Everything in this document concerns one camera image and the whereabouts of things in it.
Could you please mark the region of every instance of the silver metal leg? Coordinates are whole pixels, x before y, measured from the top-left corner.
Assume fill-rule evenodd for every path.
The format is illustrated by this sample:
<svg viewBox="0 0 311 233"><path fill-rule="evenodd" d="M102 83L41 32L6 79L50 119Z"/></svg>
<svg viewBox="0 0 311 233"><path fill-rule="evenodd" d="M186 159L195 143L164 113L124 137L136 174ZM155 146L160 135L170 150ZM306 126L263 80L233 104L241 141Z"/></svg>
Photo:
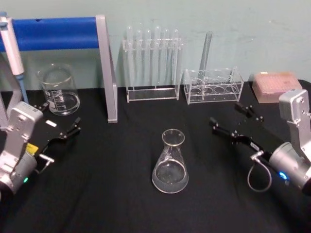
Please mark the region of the silver metal leg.
<svg viewBox="0 0 311 233"><path fill-rule="evenodd" d="M7 110L5 109L2 96L0 94L0 129L4 130L8 126L8 117L11 113L12 108L14 108L22 99L22 92L20 86L15 76L11 72L11 68L7 64L3 55L0 53L0 70L3 71L4 78L9 82L13 89L13 94L9 103Z"/></svg>
<svg viewBox="0 0 311 233"><path fill-rule="evenodd" d="M96 28L98 45L101 56L104 88L106 96L106 105L108 113L108 123L118 122L118 89L116 76L114 72L109 34L106 24L105 16L96 16Z"/></svg>

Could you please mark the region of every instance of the blue bar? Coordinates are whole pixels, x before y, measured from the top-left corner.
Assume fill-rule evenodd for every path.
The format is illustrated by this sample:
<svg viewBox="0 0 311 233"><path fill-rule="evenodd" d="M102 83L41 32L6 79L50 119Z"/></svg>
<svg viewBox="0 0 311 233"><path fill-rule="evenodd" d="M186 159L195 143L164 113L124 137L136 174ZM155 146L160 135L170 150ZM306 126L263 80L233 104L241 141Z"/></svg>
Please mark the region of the blue bar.
<svg viewBox="0 0 311 233"><path fill-rule="evenodd" d="M98 48L95 17L16 19L13 27L20 51Z"/></svg>

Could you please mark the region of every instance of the yellow label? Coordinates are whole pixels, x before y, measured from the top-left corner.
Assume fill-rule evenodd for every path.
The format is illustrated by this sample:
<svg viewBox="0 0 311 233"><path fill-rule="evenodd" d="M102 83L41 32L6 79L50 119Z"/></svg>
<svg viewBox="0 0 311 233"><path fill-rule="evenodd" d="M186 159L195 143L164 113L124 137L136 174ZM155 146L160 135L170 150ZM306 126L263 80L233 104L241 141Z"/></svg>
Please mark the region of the yellow label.
<svg viewBox="0 0 311 233"><path fill-rule="evenodd" d="M33 144L30 144L30 143L27 144L26 150L31 155L34 155L37 152L38 149L39 149L39 147L36 147Z"/></svg>

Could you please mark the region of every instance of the cable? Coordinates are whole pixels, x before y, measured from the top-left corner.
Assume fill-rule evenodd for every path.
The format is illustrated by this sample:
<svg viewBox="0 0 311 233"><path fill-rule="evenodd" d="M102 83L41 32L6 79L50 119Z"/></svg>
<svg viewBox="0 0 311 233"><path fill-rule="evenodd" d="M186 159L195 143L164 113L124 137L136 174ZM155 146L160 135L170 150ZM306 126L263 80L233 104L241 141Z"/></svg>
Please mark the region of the cable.
<svg viewBox="0 0 311 233"><path fill-rule="evenodd" d="M45 166L42 168L41 171L38 171L37 169L35 169L35 172L38 173L38 175L40 175L42 172L44 172L45 169L47 169L48 166L49 166L49 165L46 165L46 164L45 164Z"/></svg>
<svg viewBox="0 0 311 233"><path fill-rule="evenodd" d="M265 166L259 159L258 157L259 156L262 156L263 155L263 151L259 151L257 152L256 154L252 155L251 156L251 159L254 161L254 164L252 165L251 169L249 170L248 172L248 175L247 175L247 184L248 186L255 192L258 192L258 193L263 193L263 192L266 192L270 187L271 187L271 184L272 184L272 176L271 176L271 172L270 170L267 168L267 166ZM250 179L250 175L255 167L256 164L259 164L261 165L264 169L266 169L266 171L268 172L268 176L269 176L269 184L267 185L267 187L265 187L264 189L255 189L252 187L249 179Z"/></svg>

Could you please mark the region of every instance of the pipette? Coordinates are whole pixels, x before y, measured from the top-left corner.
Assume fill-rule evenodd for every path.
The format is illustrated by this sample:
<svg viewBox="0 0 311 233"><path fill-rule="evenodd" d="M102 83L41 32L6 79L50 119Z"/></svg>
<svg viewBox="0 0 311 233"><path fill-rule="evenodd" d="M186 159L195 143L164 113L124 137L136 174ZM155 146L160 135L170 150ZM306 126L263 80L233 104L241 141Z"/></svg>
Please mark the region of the pipette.
<svg viewBox="0 0 311 233"><path fill-rule="evenodd" d="M28 103L28 98L24 86L24 66L21 61L20 52L18 49L12 18L7 16L6 12L0 12L0 34L9 60L10 68L19 82L24 101Z"/></svg>

